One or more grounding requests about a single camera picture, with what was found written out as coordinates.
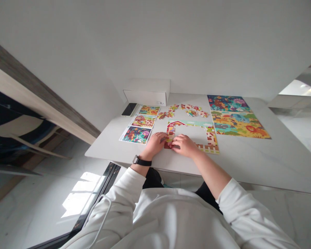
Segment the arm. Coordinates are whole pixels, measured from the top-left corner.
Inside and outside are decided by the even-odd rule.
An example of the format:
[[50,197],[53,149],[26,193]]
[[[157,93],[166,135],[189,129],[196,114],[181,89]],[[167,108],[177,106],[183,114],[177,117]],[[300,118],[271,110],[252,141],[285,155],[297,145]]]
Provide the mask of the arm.
[[172,145],[180,147],[180,149],[173,147],[173,151],[193,159],[212,195],[218,199],[221,191],[231,180],[231,176],[203,151],[199,150],[188,136],[178,135],[173,139]]
[[[142,160],[151,161],[164,146],[166,133],[155,133],[139,155]],[[112,201],[111,209],[97,238],[97,248],[111,248],[132,231],[133,212],[150,167],[132,164],[119,181],[106,194]],[[103,198],[93,209],[86,226],[62,248],[88,248],[104,220],[109,202]]]
[[190,157],[197,165],[224,218],[238,235],[241,248],[299,248],[275,223],[271,212],[248,194],[185,135],[173,139],[172,150]]

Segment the chair backrest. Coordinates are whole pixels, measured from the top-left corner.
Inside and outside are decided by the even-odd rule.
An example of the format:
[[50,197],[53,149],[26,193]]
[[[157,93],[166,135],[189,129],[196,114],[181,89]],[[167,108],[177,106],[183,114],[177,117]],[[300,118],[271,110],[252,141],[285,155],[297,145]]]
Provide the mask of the chair backrest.
[[35,130],[42,122],[43,120],[41,119],[22,115],[8,123],[0,125],[0,136],[11,137],[11,134],[14,134],[19,137]]

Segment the black pants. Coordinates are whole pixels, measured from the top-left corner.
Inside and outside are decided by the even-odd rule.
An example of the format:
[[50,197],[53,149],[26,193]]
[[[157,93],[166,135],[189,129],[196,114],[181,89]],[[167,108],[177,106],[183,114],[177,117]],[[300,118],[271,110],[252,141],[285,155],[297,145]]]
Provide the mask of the black pants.
[[[143,189],[156,188],[156,187],[164,187],[164,186],[161,184],[160,174],[154,168],[150,168],[148,173],[146,174],[146,180],[144,182]],[[223,214],[220,211],[219,205],[215,201],[215,198],[213,197],[210,189],[208,188],[205,182],[203,182],[200,188],[196,191],[196,194],[204,201],[206,201],[208,204],[213,206],[221,214]]]

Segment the colorful puzzle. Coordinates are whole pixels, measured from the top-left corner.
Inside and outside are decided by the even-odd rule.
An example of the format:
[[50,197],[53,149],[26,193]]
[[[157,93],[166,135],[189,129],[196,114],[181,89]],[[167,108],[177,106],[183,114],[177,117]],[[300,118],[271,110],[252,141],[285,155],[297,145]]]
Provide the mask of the colorful puzzle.
[[201,110],[201,107],[199,106],[192,106],[192,105],[185,105],[185,104],[174,104],[174,105],[171,105],[169,107],[169,110],[168,112],[160,112],[158,114],[158,119],[164,119],[166,117],[168,118],[172,118],[174,117],[175,115],[175,110],[177,110],[179,107],[181,106],[181,110],[185,110],[185,112],[188,114],[188,116],[190,117],[196,117],[199,115],[201,115],[203,118],[207,118],[208,117],[208,113],[207,112],[204,112]]
[[159,110],[160,110],[160,107],[150,106],[150,105],[143,105],[141,107],[141,109],[139,110],[139,114],[146,114],[146,115],[157,116]]
[[146,144],[151,133],[151,129],[128,126],[122,134],[120,141]]
[[242,97],[208,95],[211,111],[252,112]]
[[132,121],[131,125],[145,128],[152,128],[155,120],[156,120],[155,116],[136,114],[135,119]]
[[169,111],[170,111],[170,112],[175,112],[175,110],[178,109],[178,107],[179,107],[179,105],[177,105],[177,104],[171,105],[171,106],[169,107]]
[[186,113],[188,114],[188,116],[191,116],[191,117],[198,116],[198,113],[195,110],[193,110],[193,109],[186,110]]
[[175,126],[196,126],[196,129],[204,128],[207,136],[207,145],[196,144],[197,147],[209,154],[219,154],[219,146],[215,135],[213,123],[211,122],[196,122],[183,120],[169,120],[167,125],[167,134],[169,139],[166,140],[165,149],[171,148],[171,143],[175,137]]
[[211,111],[217,134],[271,139],[253,113]]

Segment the white box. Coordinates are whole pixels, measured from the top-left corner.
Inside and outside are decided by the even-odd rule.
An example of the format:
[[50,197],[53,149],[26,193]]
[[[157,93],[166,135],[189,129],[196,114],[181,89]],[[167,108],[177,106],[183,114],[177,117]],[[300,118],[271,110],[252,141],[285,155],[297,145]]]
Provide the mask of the white box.
[[123,92],[129,103],[166,106],[170,80],[130,79]]

